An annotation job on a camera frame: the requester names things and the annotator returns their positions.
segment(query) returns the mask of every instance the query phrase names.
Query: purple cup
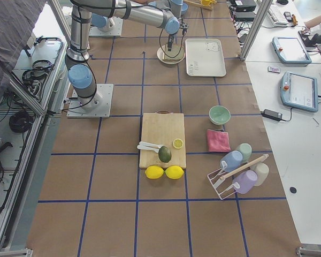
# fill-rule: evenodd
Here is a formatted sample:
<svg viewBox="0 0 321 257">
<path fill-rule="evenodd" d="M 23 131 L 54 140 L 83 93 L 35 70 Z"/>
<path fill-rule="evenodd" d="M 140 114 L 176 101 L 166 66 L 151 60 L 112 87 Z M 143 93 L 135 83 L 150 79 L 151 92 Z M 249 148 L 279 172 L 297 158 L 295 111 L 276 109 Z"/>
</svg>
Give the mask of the purple cup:
<svg viewBox="0 0 321 257">
<path fill-rule="evenodd" d="M 234 190 L 238 193 L 246 194 L 256 184 L 257 179 L 258 176 L 253 170 L 244 171 L 233 180 Z"/>
<path fill-rule="evenodd" d="M 226 154 L 220 161 L 221 168 L 223 167 L 222 161 L 227 163 L 227 167 L 225 169 L 226 172 L 231 172 L 235 170 L 241 165 L 242 154 L 239 151 L 231 151 Z"/>
</svg>

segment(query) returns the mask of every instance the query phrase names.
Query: green bowl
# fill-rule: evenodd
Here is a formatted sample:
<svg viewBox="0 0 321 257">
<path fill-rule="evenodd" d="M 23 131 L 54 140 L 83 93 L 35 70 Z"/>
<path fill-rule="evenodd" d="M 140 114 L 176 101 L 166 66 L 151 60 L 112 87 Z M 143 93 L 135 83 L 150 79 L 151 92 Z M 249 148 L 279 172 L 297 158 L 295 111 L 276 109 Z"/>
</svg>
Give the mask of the green bowl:
<svg viewBox="0 0 321 257">
<path fill-rule="evenodd" d="M 215 125 L 224 125 L 231 118 L 230 111 L 221 105 L 216 105 L 209 110 L 209 119 Z"/>
</svg>

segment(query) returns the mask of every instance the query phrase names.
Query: person's arm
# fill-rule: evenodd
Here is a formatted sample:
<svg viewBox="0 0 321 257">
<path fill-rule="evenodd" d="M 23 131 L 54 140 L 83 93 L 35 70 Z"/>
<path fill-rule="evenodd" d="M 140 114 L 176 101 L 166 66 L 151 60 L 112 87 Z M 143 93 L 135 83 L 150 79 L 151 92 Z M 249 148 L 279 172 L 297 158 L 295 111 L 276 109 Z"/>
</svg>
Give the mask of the person's arm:
<svg viewBox="0 0 321 257">
<path fill-rule="evenodd" d="M 317 16 L 311 20 L 306 21 L 304 24 L 308 29 L 310 29 L 310 28 L 313 28 L 313 27 L 319 25 L 320 23 L 321 23 L 321 15 Z"/>
</svg>

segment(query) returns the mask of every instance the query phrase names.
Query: pink cloth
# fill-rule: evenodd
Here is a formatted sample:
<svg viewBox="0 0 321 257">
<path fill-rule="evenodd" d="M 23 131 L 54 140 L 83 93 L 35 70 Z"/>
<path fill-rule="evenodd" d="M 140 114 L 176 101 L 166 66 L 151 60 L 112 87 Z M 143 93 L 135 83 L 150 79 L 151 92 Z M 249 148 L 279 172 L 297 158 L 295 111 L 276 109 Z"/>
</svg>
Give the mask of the pink cloth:
<svg viewBox="0 0 321 257">
<path fill-rule="evenodd" d="M 207 130 L 208 150 L 210 152 L 230 152 L 230 139 L 227 132 Z"/>
</svg>

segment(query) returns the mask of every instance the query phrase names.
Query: avocado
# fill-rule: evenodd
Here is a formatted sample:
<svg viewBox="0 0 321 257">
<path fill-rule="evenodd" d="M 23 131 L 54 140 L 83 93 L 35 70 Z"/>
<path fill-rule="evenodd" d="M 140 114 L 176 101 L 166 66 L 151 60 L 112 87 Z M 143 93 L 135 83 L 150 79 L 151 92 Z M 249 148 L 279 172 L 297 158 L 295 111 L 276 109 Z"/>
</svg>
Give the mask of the avocado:
<svg viewBox="0 0 321 257">
<path fill-rule="evenodd" d="M 171 160 L 171 151 L 166 146 L 162 146 L 158 151 L 158 158 L 162 162 L 169 162 Z"/>
</svg>

